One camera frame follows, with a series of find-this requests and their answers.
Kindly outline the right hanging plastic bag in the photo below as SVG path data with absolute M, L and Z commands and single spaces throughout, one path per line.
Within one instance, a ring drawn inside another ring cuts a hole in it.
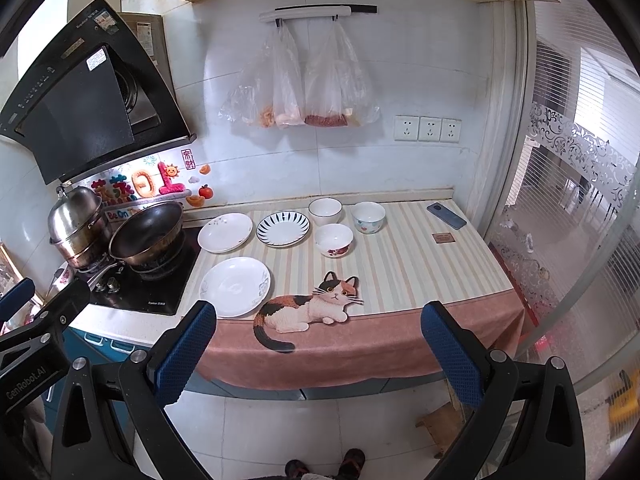
M 380 117 L 369 74 L 336 16 L 306 65 L 304 85 L 308 126 L 362 127 Z

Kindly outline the striped cat table cloth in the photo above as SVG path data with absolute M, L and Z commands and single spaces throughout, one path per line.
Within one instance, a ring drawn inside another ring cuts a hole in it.
M 473 226 L 451 231 L 424 202 L 384 206 L 385 224 L 374 234 L 356 233 L 355 246 L 341 258 L 323 257 L 314 239 L 273 248 L 252 238 L 235 251 L 261 261 L 271 273 L 274 296 L 307 295 L 333 271 L 359 278 L 362 304 L 349 319 L 321 323 L 306 332 L 284 334 L 295 351 L 264 348 L 250 315 L 221 320 L 196 368 L 210 382 L 256 390 L 337 387 L 368 379 L 436 373 L 439 365 L 424 341 L 424 304 L 440 301 L 486 347 L 514 353 L 525 309 L 502 267 Z M 442 237 L 451 232 L 452 239 Z

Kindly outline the wall hook rail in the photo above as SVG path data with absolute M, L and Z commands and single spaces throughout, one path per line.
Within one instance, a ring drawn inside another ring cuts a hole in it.
M 304 6 L 284 6 L 259 14 L 261 23 L 278 21 L 310 20 L 311 18 L 347 18 L 352 14 L 377 14 L 375 4 L 305 4 Z

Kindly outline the black gas stove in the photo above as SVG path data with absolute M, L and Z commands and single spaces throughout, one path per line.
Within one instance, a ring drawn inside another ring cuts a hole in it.
M 183 229 L 160 260 L 130 266 L 104 258 L 93 270 L 75 274 L 90 285 L 92 304 L 174 315 L 200 251 L 198 228 Z

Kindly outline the glass sliding door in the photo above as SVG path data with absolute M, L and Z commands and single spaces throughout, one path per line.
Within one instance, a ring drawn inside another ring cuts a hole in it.
M 533 101 L 491 243 L 524 296 L 531 361 L 574 380 L 639 329 L 639 75 L 584 0 L 537 3 Z

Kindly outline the hanging plastic bag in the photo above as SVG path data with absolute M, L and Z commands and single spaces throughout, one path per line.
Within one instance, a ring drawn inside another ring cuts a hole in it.
M 295 40 L 281 21 L 240 71 L 219 116 L 228 122 L 284 129 L 301 126 L 305 96 Z
M 304 85 L 308 126 L 362 127 L 380 117 L 369 74 L 336 16 L 306 65 Z

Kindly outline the stainless steel steamer pot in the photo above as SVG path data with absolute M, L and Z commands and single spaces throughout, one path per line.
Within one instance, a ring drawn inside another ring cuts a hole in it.
M 48 215 L 50 244 L 77 270 L 87 270 L 108 253 L 112 230 L 102 198 L 90 188 L 56 188 L 58 199 Z

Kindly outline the black shoes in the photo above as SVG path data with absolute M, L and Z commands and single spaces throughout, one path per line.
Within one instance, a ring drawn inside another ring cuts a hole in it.
M 302 460 L 289 460 L 284 466 L 285 479 L 336 479 L 358 480 L 367 457 L 360 448 L 350 448 L 341 463 L 335 460 L 326 464 L 308 465 Z

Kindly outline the wall socket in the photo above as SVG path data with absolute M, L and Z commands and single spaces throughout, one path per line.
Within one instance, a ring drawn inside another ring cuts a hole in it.
M 438 142 L 442 134 L 442 118 L 421 117 L 418 140 L 421 142 Z
M 444 118 L 442 120 L 442 130 L 440 130 L 440 140 L 448 143 L 458 143 L 462 129 L 462 120 L 457 118 Z
M 416 141 L 419 137 L 420 119 L 416 116 L 398 115 L 394 119 L 395 141 Z

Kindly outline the white plate with floral print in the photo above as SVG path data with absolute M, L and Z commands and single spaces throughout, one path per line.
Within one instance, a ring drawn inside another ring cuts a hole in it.
M 198 244 L 211 254 L 226 254 L 241 247 L 252 235 L 254 223 L 246 214 L 222 214 L 201 228 Z

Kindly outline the white bowl with blue pattern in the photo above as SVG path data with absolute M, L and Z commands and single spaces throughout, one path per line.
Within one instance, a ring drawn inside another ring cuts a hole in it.
M 352 207 L 356 229 L 363 234 L 374 234 L 384 226 L 386 211 L 381 204 L 360 202 Z

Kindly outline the black range hood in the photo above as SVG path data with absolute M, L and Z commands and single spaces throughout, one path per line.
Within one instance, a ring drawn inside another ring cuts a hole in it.
M 32 152 L 44 183 L 192 142 L 136 35 L 93 0 L 44 47 L 1 111 L 2 136 Z

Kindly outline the middle wall socket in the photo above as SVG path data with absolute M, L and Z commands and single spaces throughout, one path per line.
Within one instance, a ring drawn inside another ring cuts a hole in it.
M 421 142 L 438 142 L 442 134 L 442 118 L 421 117 L 418 140 Z

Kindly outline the black frying pan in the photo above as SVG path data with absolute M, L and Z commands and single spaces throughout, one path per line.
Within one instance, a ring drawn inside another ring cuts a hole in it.
M 180 252 L 170 248 L 182 232 L 182 217 L 183 206 L 177 202 L 157 203 L 136 212 L 111 237 L 108 263 L 88 279 L 89 289 L 95 290 L 106 272 L 121 263 L 139 275 L 160 272 Z

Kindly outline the right wall socket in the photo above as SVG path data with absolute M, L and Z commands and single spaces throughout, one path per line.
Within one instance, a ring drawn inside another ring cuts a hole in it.
M 462 129 L 462 120 L 457 118 L 444 118 L 442 120 L 442 130 L 440 130 L 440 140 L 448 143 L 458 143 Z

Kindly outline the plain white bowl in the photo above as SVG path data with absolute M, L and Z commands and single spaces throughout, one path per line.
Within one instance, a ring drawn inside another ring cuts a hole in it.
M 326 226 L 341 220 L 343 204 L 336 198 L 322 197 L 313 200 L 308 206 L 308 211 L 316 226 Z

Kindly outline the white plate with blue stripes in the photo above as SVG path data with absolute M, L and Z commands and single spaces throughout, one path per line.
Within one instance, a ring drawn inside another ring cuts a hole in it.
M 303 240 L 309 230 L 310 221 L 304 214 L 282 210 L 262 218 L 256 228 L 256 236 L 262 244 L 285 248 Z

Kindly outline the left hanging plastic bag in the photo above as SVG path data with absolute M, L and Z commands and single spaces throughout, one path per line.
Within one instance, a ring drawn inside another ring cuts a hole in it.
M 305 96 L 295 40 L 281 21 L 240 71 L 219 116 L 228 122 L 284 129 L 301 126 Z

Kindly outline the left wall socket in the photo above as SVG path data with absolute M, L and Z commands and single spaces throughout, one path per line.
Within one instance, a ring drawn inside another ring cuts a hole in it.
M 394 119 L 395 141 L 416 141 L 419 137 L 420 119 L 416 116 L 398 115 Z

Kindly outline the wooden stool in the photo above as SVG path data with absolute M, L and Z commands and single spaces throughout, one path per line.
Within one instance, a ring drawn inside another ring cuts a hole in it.
M 465 408 L 448 402 L 416 420 L 416 428 L 424 428 L 434 442 L 434 459 L 440 460 L 466 423 Z

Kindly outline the brown label patch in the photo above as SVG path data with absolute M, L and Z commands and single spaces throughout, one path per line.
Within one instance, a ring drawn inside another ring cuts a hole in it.
M 450 244 L 456 241 L 451 233 L 433 233 L 432 237 L 434 238 L 434 242 L 439 245 Z

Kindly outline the white bowl with red flowers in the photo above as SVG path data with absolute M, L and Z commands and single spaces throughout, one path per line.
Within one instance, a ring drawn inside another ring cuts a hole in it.
M 349 226 L 329 223 L 314 231 L 314 246 L 326 258 L 340 258 L 349 252 L 354 241 L 354 233 Z

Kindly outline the blue smartphone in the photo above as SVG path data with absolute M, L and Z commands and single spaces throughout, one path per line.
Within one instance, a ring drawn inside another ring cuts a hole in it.
M 462 217 L 441 203 L 432 203 L 426 207 L 426 210 L 456 231 L 466 226 L 466 221 Z

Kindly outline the colourful wall stickers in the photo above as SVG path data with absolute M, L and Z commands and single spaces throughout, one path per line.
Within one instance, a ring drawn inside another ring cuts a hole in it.
M 102 200 L 107 221 L 119 223 L 157 203 L 176 202 L 184 210 L 212 206 L 212 177 L 212 166 L 183 146 L 125 162 L 80 184 Z

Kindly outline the large white plate front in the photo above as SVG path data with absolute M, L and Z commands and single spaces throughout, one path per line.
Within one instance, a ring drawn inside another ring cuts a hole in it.
M 261 261 L 234 257 L 204 275 L 198 298 L 209 302 L 218 318 L 242 318 L 262 305 L 270 288 L 271 274 Z

